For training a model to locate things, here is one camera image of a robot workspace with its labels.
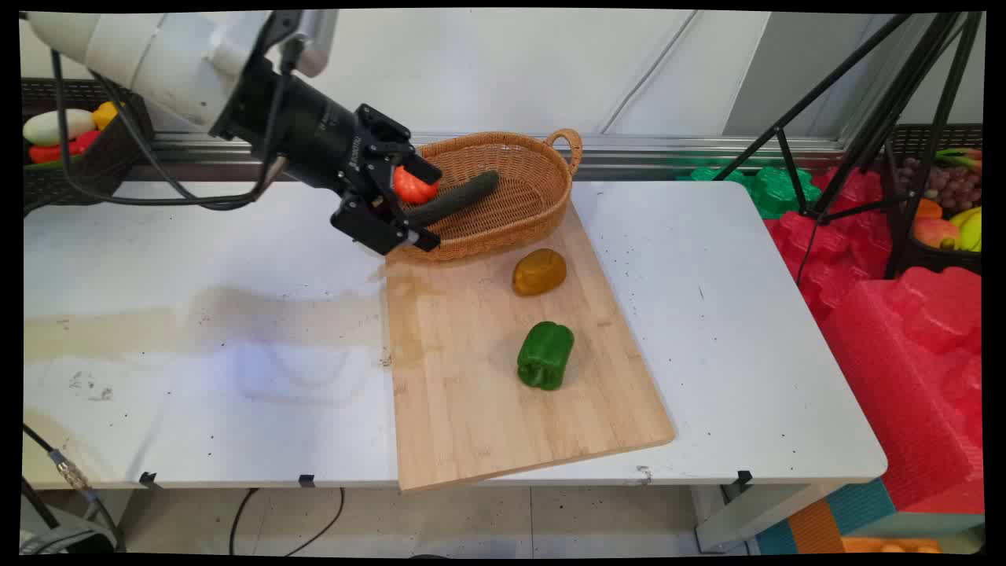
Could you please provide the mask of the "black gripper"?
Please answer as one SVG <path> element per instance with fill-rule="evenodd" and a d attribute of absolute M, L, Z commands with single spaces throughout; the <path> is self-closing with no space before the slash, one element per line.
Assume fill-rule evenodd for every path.
<path fill-rule="evenodd" d="M 248 62 L 211 135 L 244 140 L 259 159 L 283 155 L 288 175 L 309 186 L 338 193 L 351 186 L 362 193 L 366 200 L 342 196 L 330 223 L 374 253 L 388 255 L 402 246 L 435 250 L 441 237 L 428 229 L 432 221 L 368 201 L 393 190 L 398 166 L 427 184 L 442 178 L 441 169 L 421 156 L 412 132 L 374 107 L 349 111 L 295 76 L 288 78 L 279 111 L 272 112 L 280 81 L 272 61 Z"/>

